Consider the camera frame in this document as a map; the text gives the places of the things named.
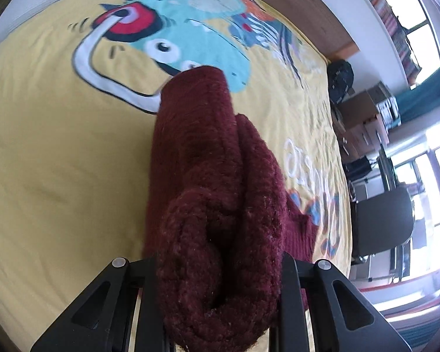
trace cartoon character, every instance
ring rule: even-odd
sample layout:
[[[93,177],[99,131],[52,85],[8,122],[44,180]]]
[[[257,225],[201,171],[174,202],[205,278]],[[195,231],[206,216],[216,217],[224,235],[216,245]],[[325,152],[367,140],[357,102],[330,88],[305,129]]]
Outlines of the cartoon character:
[[[253,0],[124,2],[122,5],[102,4],[106,12],[94,20],[93,31],[78,45],[73,66],[78,75],[93,87],[145,112],[158,112],[161,87],[153,95],[139,93],[94,70],[92,54],[103,37],[128,43],[144,52],[170,76],[199,65],[218,67],[225,73],[231,92],[241,91],[248,83],[250,61],[242,49],[253,45],[280,53],[276,57],[291,65],[299,78],[289,52],[291,32]],[[254,14],[269,22],[264,24]],[[233,39],[205,23],[213,18],[226,20],[230,27],[235,25],[230,28]],[[248,20],[251,25],[238,28],[241,20]],[[255,36],[241,30],[249,30]]]

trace black backpack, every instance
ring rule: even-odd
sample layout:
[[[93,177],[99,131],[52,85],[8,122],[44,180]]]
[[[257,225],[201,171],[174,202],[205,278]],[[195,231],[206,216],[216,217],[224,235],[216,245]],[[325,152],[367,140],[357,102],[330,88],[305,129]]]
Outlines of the black backpack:
[[[354,83],[351,64],[345,60],[332,62],[327,67],[327,83],[329,99],[334,104],[339,104]]]

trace black chair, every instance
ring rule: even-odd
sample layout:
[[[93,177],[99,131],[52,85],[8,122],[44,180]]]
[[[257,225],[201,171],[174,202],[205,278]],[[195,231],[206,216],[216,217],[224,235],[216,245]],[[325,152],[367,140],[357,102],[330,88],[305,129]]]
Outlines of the black chair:
[[[393,249],[405,243],[414,229],[411,197],[404,186],[351,203],[352,258]]]

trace maroon knit sweater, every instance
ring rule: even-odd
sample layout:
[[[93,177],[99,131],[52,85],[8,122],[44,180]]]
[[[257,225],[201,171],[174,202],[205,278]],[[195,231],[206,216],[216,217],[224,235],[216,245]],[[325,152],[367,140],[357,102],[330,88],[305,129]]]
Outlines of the maroon knit sweater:
[[[310,261],[315,239],[274,155],[235,116],[223,72],[174,77],[153,134],[143,252],[158,253],[172,339],[190,352],[245,351],[275,318],[283,251]]]

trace bed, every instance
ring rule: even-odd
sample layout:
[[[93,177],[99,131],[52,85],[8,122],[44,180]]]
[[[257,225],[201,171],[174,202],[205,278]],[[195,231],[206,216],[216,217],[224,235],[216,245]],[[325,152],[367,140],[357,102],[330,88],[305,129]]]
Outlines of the bed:
[[[198,65],[224,71],[235,110],[319,227],[313,258],[348,275],[326,63],[261,0],[60,0],[10,33],[0,44],[0,324],[19,350],[109,261],[140,258],[159,92]],[[265,336],[253,347],[266,348]]]

